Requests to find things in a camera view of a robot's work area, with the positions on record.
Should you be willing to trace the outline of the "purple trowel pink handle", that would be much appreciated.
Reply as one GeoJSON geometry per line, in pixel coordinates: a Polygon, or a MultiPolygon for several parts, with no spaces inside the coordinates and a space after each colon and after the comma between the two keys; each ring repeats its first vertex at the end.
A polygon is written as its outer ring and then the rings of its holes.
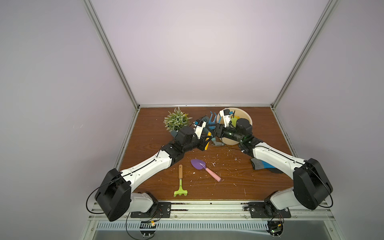
{"type": "Polygon", "coordinates": [[[202,160],[198,160],[198,159],[192,159],[191,160],[191,164],[194,168],[196,168],[197,170],[205,170],[207,173],[209,173],[217,182],[220,182],[222,180],[222,178],[217,175],[216,173],[214,173],[212,170],[210,170],[207,166],[206,166],[206,163],[202,160]]]}

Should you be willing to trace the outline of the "green rake wooden handle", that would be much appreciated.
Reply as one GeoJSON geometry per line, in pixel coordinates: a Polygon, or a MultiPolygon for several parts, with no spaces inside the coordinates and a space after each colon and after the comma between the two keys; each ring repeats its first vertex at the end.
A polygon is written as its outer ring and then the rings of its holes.
{"type": "Polygon", "coordinates": [[[179,176],[179,188],[177,191],[174,191],[174,197],[176,196],[187,196],[188,191],[183,189],[183,165],[178,166],[178,176],[179,176]]]}

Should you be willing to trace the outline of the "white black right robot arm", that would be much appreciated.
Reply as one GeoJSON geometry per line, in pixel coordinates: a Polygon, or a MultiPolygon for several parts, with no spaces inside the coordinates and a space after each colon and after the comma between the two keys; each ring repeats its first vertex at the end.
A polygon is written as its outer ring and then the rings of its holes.
{"type": "Polygon", "coordinates": [[[271,211],[299,205],[315,210],[327,197],[332,197],[333,186],[319,161],[296,158],[271,147],[253,136],[248,120],[239,119],[235,126],[217,123],[215,136],[238,142],[243,153],[275,167],[293,180],[293,187],[274,192],[265,199],[265,206],[271,211]]]}

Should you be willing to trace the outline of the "green trowel wooden handle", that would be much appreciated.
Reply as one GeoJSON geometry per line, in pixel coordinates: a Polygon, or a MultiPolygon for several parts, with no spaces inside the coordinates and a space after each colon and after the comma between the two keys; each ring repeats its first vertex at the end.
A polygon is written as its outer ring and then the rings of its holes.
{"type": "Polygon", "coordinates": [[[237,120],[238,118],[234,117],[234,118],[231,118],[231,125],[235,128],[236,125],[237,125],[237,120]]]}

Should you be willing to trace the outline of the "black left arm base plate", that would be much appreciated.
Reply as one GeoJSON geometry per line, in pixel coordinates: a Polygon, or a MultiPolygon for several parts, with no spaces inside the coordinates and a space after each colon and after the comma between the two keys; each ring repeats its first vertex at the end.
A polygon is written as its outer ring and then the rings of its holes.
{"type": "Polygon", "coordinates": [[[130,217],[133,219],[143,218],[170,218],[172,203],[159,202],[150,192],[134,193],[129,209],[130,217]]]}

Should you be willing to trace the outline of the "blue fork yellow handle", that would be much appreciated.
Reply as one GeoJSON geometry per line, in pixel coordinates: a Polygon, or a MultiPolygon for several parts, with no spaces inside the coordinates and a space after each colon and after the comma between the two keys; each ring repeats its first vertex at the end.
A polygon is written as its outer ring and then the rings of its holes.
{"type": "Polygon", "coordinates": [[[213,113],[212,111],[210,111],[210,113],[211,113],[211,116],[210,116],[208,123],[206,125],[206,127],[208,128],[208,130],[206,130],[207,135],[212,136],[211,141],[213,143],[213,146],[217,146],[217,147],[222,146],[223,145],[222,142],[218,142],[216,140],[216,138],[213,137],[213,135],[212,135],[212,130],[216,127],[215,124],[216,124],[216,120],[217,120],[218,115],[216,113],[213,113]]]}

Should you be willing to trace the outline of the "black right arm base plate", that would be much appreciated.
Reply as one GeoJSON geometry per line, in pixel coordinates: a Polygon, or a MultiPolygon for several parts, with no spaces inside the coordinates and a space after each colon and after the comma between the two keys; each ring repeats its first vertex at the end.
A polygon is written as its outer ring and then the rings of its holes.
{"type": "Polygon", "coordinates": [[[243,207],[246,212],[251,214],[251,218],[275,218],[282,217],[289,219],[292,217],[289,209],[278,210],[274,206],[265,202],[248,202],[243,207]]]}

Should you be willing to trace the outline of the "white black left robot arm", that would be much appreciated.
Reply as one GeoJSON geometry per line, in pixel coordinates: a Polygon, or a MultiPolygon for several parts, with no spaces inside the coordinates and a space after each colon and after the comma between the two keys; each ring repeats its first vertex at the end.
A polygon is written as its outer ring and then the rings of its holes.
{"type": "Polygon", "coordinates": [[[95,200],[110,222],[125,213],[154,217],[158,214],[158,200],[149,192],[135,193],[135,189],[158,172],[165,170],[195,148],[204,151],[215,132],[205,133],[207,128],[182,127],[168,144],[152,157],[128,169],[110,170],[97,189],[95,200]]]}

